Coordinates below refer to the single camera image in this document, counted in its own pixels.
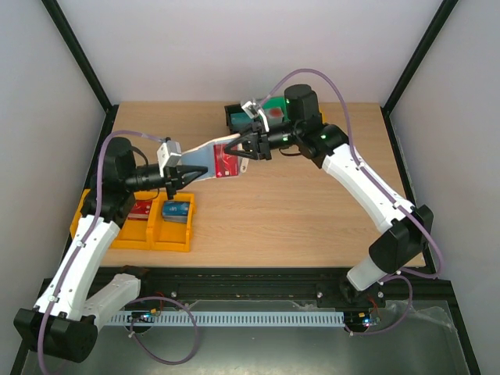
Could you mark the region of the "cream leather card holder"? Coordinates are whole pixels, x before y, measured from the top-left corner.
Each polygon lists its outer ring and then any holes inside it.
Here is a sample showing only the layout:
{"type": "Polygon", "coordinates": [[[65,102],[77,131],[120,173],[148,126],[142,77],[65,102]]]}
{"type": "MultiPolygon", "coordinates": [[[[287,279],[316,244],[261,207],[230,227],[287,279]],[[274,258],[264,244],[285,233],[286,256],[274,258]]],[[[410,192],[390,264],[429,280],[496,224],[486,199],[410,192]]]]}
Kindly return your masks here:
{"type": "MultiPolygon", "coordinates": [[[[199,145],[198,147],[191,148],[182,153],[180,163],[183,166],[206,166],[208,168],[208,172],[203,176],[197,179],[196,181],[201,180],[209,180],[209,179],[222,179],[216,178],[215,175],[215,160],[214,160],[214,152],[213,146],[217,144],[225,144],[225,146],[237,138],[240,134],[231,134],[225,137],[219,137],[212,139],[210,141],[205,142],[204,144],[199,145]]],[[[244,159],[238,157],[239,162],[239,174],[236,176],[240,176],[246,172],[248,168],[248,159],[244,159]]]]}

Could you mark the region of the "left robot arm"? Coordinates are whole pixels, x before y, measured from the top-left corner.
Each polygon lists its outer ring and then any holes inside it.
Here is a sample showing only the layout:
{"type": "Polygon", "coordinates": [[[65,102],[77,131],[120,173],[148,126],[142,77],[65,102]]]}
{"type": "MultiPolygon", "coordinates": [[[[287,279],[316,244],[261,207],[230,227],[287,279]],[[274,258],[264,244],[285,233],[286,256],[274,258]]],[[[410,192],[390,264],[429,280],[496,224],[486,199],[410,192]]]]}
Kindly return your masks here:
{"type": "Polygon", "coordinates": [[[159,143],[158,162],[137,166],[130,131],[109,135],[99,152],[95,185],[84,197],[77,232],[55,276],[30,309],[19,309],[13,325],[39,359],[51,355],[74,363],[91,353],[98,332],[137,298],[141,281],[120,273],[88,294],[102,258],[118,237],[139,191],[163,188],[168,198],[206,174],[207,166],[183,164],[178,142],[159,143]]]}

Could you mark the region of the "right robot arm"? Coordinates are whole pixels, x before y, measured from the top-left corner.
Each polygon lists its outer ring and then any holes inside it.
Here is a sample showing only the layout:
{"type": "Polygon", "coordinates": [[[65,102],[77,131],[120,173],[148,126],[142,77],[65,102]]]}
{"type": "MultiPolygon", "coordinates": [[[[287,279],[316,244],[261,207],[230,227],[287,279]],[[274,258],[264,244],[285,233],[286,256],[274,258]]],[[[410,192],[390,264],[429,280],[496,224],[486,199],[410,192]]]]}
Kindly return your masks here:
{"type": "Polygon", "coordinates": [[[430,244],[434,215],[403,198],[364,161],[348,135],[323,121],[316,92],[307,84],[284,91],[287,119],[270,124],[256,100],[242,104],[251,123],[224,151],[246,159],[269,160],[274,149],[296,146],[300,155],[339,182],[367,212],[380,232],[367,257],[341,281],[342,300],[359,305],[375,283],[402,271],[430,244]]]}

